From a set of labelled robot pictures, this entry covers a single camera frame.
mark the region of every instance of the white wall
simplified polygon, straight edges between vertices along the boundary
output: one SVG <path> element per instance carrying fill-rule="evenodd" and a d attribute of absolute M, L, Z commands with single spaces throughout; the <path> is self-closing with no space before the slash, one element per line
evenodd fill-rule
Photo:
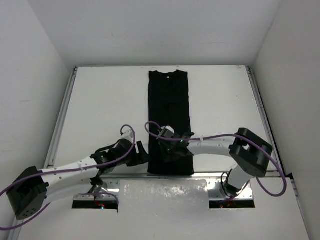
<path fill-rule="evenodd" d="M 27 0 L 2 0 L 0 189 L 25 168 L 43 166 L 70 73 Z M 13 217 L 4 195 L 0 225 L 11 226 Z"/>
<path fill-rule="evenodd" d="M 68 66 L 252 65 L 280 0 L 29 0 Z"/>
<path fill-rule="evenodd" d="M 254 72 L 307 229 L 320 236 L 320 1 L 284 0 Z"/>

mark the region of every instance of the black garment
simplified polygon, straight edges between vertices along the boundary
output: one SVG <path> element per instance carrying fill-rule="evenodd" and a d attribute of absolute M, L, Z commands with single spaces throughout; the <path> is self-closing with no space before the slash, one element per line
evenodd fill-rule
<path fill-rule="evenodd" d="M 149 121 L 154 121 L 161 127 L 171 126 L 181 136 L 191 132 L 187 72 L 150 71 L 148 104 Z M 155 125 L 149 125 L 149 129 L 154 134 L 159 133 Z M 164 163 L 159 143 L 153 136 L 149 136 L 149 155 L 151 161 L 148 173 L 150 174 L 192 175 L 195 173 L 192 156 Z"/>

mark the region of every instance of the metal plate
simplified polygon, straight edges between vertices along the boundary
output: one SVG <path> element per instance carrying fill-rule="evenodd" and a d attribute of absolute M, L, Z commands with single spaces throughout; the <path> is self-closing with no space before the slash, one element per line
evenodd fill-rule
<path fill-rule="evenodd" d="M 128 174 L 128 175 L 112 175 L 110 177 L 103 176 L 102 180 L 108 186 L 108 192 L 116 195 L 118 197 L 121 180 L 153 180 L 153 181 L 161 181 L 161 180 L 206 180 L 207 190 L 209 195 L 209 201 L 220 201 L 224 200 L 226 197 L 221 191 L 221 175 L 222 173 L 196 173 L 190 177 L 184 176 L 154 176 L 147 174 Z M 236 197 L 235 201 L 248 201 L 253 200 L 253 193 L 251 189 L 251 185 L 248 186 Z M 91 195 L 75 195 L 74 201 L 93 201 L 94 197 Z M 100 201 L 114 201 L 112 196 L 102 195 L 99 197 Z"/>

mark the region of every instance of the white panel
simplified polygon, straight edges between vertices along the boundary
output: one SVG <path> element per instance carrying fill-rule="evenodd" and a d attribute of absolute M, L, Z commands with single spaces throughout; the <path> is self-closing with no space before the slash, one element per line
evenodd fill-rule
<path fill-rule="evenodd" d="M 137 181 L 133 185 L 121 181 L 119 213 L 70 209 L 71 197 L 52 203 L 22 227 L 19 240 L 308 240 L 290 180 L 287 192 L 278 198 L 264 193 L 256 180 L 251 182 L 255 208 L 205 210 L 201 183 L 185 183 L 182 187 L 189 189 L 186 192 L 190 195 L 182 198 L 179 190 L 169 188 L 180 186 L 180 182 L 172 181 L 166 190 L 161 181 Z M 282 188 L 280 178 L 265 178 L 262 182 L 273 192 Z"/>
<path fill-rule="evenodd" d="M 132 125 L 148 151 L 149 71 L 188 72 L 191 130 L 198 135 L 236 133 L 248 128 L 267 139 L 244 66 L 80 67 L 56 155 L 55 166 L 73 163 L 111 145 L 120 128 Z M 237 164 L 231 157 L 194 157 L 195 172 L 221 172 Z M 112 173 L 146 173 L 147 164 L 125 165 Z"/>
<path fill-rule="evenodd" d="M 320 236 L 320 1 L 283 0 L 254 73 L 312 239 Z"/>
<path fill-rule="evenodd" d="M 42 168 L 70 71 L 27 0 L 0 1 L 0 189 L 26 168 Z M 0 198 L 0 225 L 14 214 Z M 9 232 L 0 231 L 0 239 Z"/>
<path fill-rule="evenodd" d="M 29 0 L 66 63 L 251 65 L 280 0 Z"/>

